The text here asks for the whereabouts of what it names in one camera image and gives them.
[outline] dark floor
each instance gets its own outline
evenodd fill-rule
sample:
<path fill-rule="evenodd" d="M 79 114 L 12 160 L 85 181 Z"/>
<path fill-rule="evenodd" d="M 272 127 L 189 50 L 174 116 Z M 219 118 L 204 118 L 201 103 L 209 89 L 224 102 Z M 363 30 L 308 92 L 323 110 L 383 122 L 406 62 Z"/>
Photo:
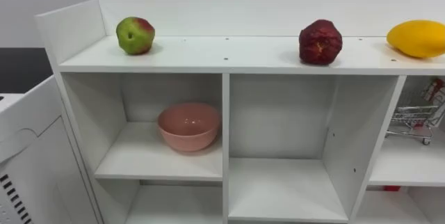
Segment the dark floor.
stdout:
<path fill-rule="evenodd" d="M 43 48 L 0 48 L 0 93 L 25 93 L 52 75 Z"/>

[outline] mango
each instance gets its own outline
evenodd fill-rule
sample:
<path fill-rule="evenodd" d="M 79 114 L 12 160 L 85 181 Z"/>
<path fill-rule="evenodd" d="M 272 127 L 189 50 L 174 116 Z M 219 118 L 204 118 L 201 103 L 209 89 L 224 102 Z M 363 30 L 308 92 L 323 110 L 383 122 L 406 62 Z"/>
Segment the mango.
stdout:
<path fill-rule="evenodd" d="M 426 19 L 403 22 L 390 30 L 387 42 L 409 56 L 440 56 L 445 54 L 445 25 Z"/>

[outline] ceramic bowl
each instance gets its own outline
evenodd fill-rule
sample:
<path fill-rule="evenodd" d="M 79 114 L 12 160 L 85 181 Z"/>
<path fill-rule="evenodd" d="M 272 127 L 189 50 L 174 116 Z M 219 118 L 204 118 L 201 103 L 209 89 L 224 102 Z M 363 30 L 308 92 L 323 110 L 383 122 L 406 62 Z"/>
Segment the ceramic bowl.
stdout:
<path fill-rule="evenodd" d="M 213 142 L 220 126 L 220 115 L 208 104 L 177 104 L 159 115 L 158 126 L 164 141 L 171 148 L 193 152 Z"/>

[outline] apple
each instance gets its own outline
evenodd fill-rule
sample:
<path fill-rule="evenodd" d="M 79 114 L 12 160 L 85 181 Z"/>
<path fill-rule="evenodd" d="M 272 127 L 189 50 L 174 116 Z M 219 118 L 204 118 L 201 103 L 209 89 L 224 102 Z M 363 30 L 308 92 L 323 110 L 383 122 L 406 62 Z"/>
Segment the apple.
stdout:
<path fill-rule="evenodd" d="M 329 65 L 343 47 L 340 32 L 326 19 L 319 19 L 301 30 L 298 39 L 301 61 L 313 65 Z"/>
<path fill-rule="evenodd" d="M 147 53 L 153 45 L 154 27 L 145 19 L 127 17 L 116 27 L 119 46 L 131 55 Z"/>

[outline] miniature shopping cart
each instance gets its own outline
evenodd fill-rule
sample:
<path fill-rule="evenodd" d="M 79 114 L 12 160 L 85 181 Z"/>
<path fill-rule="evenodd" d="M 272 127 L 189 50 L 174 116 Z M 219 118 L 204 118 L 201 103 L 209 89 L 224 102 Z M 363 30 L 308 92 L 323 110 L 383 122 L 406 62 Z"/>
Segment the miniature shopping cart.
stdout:
<path fill-rule="evenodd" d="M 431 127 L 436 127 L 445 113 L 445 81 L 433 79 L 421 92 L 404 91 L 391 119 L 390 134 L 411 136 L 429 145 L 433 138 Z"/>

